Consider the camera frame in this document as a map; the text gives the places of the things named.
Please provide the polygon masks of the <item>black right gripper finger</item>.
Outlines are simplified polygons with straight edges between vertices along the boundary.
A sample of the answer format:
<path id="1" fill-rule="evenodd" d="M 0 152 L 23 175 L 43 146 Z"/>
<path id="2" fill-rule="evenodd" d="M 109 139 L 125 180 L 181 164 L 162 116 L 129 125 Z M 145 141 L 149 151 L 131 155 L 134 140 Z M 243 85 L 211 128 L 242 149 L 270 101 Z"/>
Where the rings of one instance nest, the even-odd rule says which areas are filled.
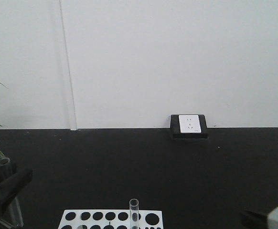
<path id="1" fill-rule="evenodd" d="M 241 224 L 247 229 L 267 229 L 267 214 L 245 210 L 240 213 Z"/>

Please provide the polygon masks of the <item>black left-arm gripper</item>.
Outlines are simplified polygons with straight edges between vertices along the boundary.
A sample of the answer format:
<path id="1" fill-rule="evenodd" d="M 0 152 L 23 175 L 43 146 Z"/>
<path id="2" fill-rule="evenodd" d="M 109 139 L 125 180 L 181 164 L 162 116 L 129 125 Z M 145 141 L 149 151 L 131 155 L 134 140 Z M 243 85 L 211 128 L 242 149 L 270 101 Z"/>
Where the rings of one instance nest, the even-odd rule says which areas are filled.
<path id="1" fill-rule="evenodd" d="M 7 221 L 6 211 L 17 195 L 32 181 L 31 169 L 18 172 L 15 163 L 0 165 L 0 229 L 11 229 Z"/>

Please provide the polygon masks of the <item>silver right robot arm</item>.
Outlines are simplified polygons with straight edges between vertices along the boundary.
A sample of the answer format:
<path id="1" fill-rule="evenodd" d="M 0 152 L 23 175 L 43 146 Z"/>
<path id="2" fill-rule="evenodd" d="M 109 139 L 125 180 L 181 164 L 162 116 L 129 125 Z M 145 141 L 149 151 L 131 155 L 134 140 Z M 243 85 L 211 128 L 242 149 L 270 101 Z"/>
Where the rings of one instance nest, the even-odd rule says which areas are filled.
<path id="1" fill-rule="evenodd" d="M 278 229 L 278 206 L 267 214 L 245 210 L 240 221 L 247 229 Z"/>

